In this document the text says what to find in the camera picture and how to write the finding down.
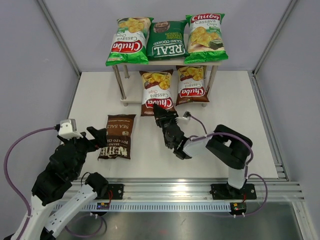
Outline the brown Kettle sea salt bag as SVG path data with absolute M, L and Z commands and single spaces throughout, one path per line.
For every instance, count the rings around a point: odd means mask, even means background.
M 108 115 L 107 146 L 100 150 L 98 159 L 131 159 L 131 135 L 135 114 Z

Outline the brown Chuba cassava chips bag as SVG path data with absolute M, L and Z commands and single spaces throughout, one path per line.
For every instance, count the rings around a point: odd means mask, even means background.
M 176 105 L 204 102 L 208 103 L 208 93 L 204 85 L 204 66 L 176 66 L 178 74 Z

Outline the green Chuba cassava chips bag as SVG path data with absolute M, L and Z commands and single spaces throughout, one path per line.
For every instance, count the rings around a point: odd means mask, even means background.
M 124 17 L 117 20 L 117 32 L 112 39 L 110 53 L 105 65 L 149 63 L 147 37 L 152 17 Z

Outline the dark green Real chips bag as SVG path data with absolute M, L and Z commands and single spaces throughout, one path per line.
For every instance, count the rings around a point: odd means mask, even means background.
M 186 58 L 184 32 L 186 20 L 153 22 L 149 29 L 146 55 L 149 61 Z

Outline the green Chuba seaweed chips bag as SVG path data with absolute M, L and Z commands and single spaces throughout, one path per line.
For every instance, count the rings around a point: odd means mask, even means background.
M 189 56 L 185 64 L 220 62 L 229 58 L 222 38 L 224 13 L 186 15 L 190 33 L 187 42 Z

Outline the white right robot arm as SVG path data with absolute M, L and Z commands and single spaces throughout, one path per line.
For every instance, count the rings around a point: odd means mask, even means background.
M 253 142 L 248 137 L 222 124 L 203 136 L 186 137 L 178 122 L 189 121 L 193 117 L 190 112 L 179 117 L 176 111 L 154 104 L 153 113 L 156 125 L 162 130 L 165 146 L 179 159 L 191 159 L 209 152 L 228 166 L 227 182 L 211 185 L 214 200 L 255 199 L 254 185 L 247 183 L 249 163 L 254 157 Z

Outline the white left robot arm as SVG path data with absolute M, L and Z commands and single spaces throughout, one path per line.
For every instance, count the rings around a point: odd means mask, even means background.
M 6 239 L 55 240 L 87 203 L 94 199 L 103 199 L 108 194 L 109 182 L 98 172 L 91 173 L 78 192 L 56 213 L 52 213 L 71 188 L 72 182 L 80 176 L 87 154 L 107 145 L 106 128 L 87 127 L 86 130 L 93 139 L 87 139 L 85 132 L 69 130 L 63 133 L 63 128 L 62 124 L 54 127 L 62 144 L 55 149 L 45 170 L 36 178 L 30 201 L 27 201 L 9 177 L 8 158 L 13 148 L 10 147 L 7 151 L 3 164 L 5 178 L 25 203 L 27 212 L 18 230 Z

